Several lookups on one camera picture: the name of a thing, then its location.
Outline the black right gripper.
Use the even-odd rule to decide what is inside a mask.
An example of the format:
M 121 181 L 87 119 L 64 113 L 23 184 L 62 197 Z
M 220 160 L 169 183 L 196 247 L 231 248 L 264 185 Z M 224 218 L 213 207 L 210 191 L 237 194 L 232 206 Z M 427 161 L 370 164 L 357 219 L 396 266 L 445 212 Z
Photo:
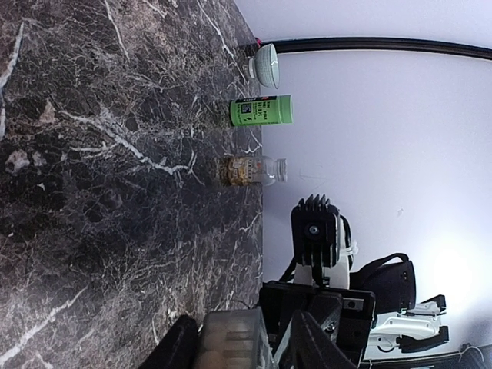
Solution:
M 314 288 L 280 281 L 264 283 L 259 291 L 259 307 L 275 351 L 293 313 L 306 311 L 356 367 L 367 348 L 375 305 L 375 295 L 370 291 Z

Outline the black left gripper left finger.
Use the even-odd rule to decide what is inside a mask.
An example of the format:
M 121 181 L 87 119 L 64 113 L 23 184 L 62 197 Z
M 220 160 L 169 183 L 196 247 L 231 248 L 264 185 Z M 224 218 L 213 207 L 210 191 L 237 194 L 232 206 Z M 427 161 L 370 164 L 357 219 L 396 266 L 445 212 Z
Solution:
M 181 315 L 138 369 L 192 368 L 198 350 L 197 321 Z

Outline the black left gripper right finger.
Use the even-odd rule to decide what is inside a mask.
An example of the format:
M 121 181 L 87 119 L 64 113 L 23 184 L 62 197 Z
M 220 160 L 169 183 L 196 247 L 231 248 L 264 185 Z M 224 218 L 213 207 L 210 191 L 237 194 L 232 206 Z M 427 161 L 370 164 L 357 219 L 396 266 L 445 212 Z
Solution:
M 289 351 L 293 368 L 357 368 L 306 311 L 292 316 Z

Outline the grey weekly pill organizer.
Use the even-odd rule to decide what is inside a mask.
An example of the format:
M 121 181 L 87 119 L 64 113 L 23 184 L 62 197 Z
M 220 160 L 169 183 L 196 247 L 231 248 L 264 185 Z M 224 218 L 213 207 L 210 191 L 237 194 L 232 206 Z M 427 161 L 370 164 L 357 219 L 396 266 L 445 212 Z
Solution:
M 194 367 L 272 369 L 274 361 L 262 310 L 216 311 L 204 318 Z

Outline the green pill bottle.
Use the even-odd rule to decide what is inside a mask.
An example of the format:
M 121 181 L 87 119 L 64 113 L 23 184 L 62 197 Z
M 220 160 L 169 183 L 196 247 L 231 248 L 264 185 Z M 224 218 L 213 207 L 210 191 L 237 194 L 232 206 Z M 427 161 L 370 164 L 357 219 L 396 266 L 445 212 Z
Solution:
M 229 115 L 235 127 L 281 125 L 293 122 L 290 95 L 236 99 L 229 102 Z

